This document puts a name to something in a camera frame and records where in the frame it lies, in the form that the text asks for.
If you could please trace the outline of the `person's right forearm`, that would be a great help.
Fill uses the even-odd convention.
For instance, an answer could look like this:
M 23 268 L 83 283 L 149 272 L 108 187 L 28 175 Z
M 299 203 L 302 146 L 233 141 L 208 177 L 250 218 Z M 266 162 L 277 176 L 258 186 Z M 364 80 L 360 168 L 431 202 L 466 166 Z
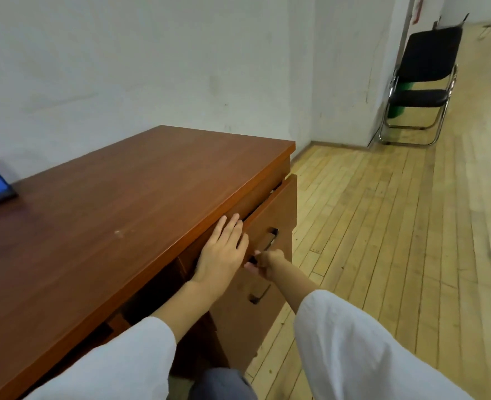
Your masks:
M 276 261 L 269 276 L 295 312 L 295 341 L 315 400 L 473 400 L 290 262 Z

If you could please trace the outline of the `brown wooden desk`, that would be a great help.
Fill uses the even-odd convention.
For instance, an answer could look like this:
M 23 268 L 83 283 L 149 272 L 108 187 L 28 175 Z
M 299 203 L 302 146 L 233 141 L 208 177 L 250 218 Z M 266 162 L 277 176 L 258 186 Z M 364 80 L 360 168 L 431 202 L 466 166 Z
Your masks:
M 122 306 L 222 215 L 255 212 L 295 148 L 158 126 L 16 182 L 0 204 L 0 400 L 128 329 Z

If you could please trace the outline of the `green round object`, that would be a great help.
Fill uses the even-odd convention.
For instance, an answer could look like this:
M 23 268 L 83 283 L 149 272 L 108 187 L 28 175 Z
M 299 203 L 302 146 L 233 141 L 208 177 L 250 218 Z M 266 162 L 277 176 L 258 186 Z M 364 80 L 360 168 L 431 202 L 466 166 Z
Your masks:
M 412 82 L 398 82 L 397 85 L 396 85 L 396 88 L 395 88 L 395 91 L 394 93 L 396 92 L 401 92 L 401 91 L 407 91 L 407 90 L 411 90 L 412 87 L 414 86 L 414 83 Z M 388 111 L 388 119 L 394 119 L 400 115 L 403 114 L 405 110 L 405 107 L 402 107 L 402 106 L 394 106 L 394 105 L 390 105 L 389 106 L 389 111 Z

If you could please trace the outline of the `black folding chair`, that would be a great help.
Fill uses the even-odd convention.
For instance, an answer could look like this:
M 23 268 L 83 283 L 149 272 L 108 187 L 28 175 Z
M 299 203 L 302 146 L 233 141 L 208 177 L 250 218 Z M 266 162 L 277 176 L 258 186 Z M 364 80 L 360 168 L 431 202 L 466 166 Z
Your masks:
M 466 14 L 458 25 L 417 32 L 409 37 L 401 63 L 394 70 L 382 123 L 376 133 L 381 144 L 430 147 L 438 141 L 457 79 L 456 58 L 462 40 L 463 26 L 468 16 L 469 14 Z M 424 83 L 445 78 L 449 80 L 446 88 L 400 89 L 398 87 L 401 83 Z M 388 122 L 390 107 L 438 108 L 439 111 L 434 122 L 428 126 L 391 125 Z M 427 131 L 436 127 L 436 134 L 429 143 L 399 142 L 383 138 L 384 127 L 410 131 Z

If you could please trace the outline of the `brown wooden desk drawer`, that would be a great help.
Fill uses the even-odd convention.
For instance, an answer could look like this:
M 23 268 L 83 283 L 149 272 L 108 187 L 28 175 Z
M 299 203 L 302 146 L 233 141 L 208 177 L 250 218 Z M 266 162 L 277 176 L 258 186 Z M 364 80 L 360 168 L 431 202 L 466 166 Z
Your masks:
M 243 223 L 249 245 L 243 263 L 256 263 L 255 251 L 280 249 L 292 259 L 292 233 L 297 224 L 297 175 L 290 174 Z

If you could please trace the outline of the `large brown wooden drawer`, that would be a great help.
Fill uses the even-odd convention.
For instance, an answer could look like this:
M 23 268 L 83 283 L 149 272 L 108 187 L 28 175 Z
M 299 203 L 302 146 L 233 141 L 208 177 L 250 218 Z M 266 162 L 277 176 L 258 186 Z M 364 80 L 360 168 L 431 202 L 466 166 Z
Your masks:
M 279 289 L 241 267 L 224 294 L 211 306 L 215 324 L 215 367 L 244 372 L 285 304 Z

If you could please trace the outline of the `person's right hand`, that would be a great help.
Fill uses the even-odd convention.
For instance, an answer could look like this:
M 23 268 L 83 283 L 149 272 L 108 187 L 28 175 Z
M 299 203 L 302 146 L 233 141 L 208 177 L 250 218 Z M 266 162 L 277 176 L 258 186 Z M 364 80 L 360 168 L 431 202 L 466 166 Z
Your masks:
M 276 282 L 277 275 L 279 273 L 278 270 L 281 268 L 281 266 L 283 266 L 287 263 L 287 260 L 284 257 L 283 251 L 280 249 L 265 250 L 265 251 L 255 250 L 254 253 L 269 253 L 269 259 L 270 259 L 270 263 L 271 263 L 271 273 L 270 273 L 269 277 L 262 277 L 262 278 L 267 280 L 267 281 L 270 281 L 270 282 Z

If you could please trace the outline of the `person's grey trouser leg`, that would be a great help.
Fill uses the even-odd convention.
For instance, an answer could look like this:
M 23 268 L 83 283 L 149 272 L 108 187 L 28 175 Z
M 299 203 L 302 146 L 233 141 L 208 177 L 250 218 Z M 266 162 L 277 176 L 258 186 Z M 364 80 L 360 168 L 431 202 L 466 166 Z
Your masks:
M 236 369 L 210 368 L 189 390 L 188 400 L 258 400 L 248 380 Z

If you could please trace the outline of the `person's left hand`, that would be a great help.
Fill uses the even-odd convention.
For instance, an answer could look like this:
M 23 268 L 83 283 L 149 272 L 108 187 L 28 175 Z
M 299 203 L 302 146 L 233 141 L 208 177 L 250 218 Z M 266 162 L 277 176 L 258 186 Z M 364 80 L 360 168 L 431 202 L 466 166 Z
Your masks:
M 202 248 L 192 280 L 215 296 L 221 296 L 229 286 L 237 270 L 241 267 L 249 246 L 249 237 L 243 232 L 237 248 L 230 246 L 230 234 L 237 221 L 242 221 L 239 214 L 226 216 L 226 224 L 220 239 L 209 244 L 209 239 Z

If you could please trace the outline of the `person's left forearm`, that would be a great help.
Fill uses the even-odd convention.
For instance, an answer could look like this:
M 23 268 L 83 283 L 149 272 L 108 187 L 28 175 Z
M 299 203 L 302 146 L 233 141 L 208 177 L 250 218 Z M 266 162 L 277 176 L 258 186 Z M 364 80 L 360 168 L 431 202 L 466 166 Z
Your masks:
M 221 297 L 229 280 L 187 282 L 149 316 L 24 400 L 166 400 L 177 340 Z

